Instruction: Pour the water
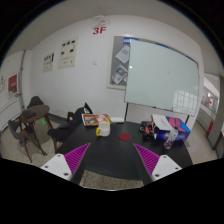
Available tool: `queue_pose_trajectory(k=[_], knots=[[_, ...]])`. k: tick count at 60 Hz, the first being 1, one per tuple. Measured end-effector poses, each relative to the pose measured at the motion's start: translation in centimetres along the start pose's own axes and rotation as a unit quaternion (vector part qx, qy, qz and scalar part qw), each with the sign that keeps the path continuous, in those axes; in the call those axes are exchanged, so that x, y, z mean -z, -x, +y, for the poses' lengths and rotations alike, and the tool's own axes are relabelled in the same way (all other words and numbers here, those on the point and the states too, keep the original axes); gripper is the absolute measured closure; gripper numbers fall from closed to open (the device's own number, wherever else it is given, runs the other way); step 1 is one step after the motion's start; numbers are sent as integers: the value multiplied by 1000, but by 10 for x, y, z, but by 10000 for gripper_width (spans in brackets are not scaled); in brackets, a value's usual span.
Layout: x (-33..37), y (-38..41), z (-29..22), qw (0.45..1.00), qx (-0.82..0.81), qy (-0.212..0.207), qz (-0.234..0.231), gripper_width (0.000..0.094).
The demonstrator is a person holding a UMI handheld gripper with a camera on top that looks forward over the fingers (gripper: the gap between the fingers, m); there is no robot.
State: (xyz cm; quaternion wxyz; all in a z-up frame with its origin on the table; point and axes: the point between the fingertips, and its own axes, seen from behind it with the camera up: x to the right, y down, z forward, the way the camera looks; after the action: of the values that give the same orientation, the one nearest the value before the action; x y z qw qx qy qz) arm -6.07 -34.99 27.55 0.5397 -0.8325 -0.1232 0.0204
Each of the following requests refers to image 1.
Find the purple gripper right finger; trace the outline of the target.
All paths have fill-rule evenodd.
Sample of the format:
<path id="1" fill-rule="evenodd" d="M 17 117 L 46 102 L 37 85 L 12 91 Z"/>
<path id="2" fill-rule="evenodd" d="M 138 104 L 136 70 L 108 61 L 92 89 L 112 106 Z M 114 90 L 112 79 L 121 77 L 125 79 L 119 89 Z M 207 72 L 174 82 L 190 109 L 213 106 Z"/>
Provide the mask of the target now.
<path id="1" fill-rule="evenodd" d="M 140 172 L 146 171 L 149 176 L 152 175 L 160 156 L 151 150 L 134 143 L 136 150 L 136 164 Z"/>

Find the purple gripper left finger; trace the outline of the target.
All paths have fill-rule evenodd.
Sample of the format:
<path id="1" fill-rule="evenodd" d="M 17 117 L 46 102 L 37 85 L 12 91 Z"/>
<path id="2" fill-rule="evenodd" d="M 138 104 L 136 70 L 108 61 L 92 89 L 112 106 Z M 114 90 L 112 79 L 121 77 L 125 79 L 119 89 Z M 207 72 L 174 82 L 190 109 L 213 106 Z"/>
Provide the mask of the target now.
<path id="1" fill-rule="evenodd" d="M 90 144 L 86 143 L 64 155 L 67 165 L 69 166 L 72 173 L 75 173 L 79 167 L 89 146 Z"/>

